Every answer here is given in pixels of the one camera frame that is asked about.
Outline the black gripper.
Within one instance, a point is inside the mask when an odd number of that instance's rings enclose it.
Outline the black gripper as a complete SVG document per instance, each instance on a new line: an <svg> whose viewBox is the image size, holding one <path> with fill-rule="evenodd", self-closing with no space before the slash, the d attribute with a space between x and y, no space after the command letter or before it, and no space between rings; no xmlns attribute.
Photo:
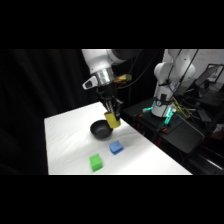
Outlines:
<svg viewBox="0 0 224 224"><path fill-rule="evenodd" d="M116 119L119 120L123 102L116 98L117 90L115 85L109 84L105 86L99 86L96 89L96 92L99 94L100 99L104 101L103 105L105 106L107 111L110 113L114 112Z"/></svg>

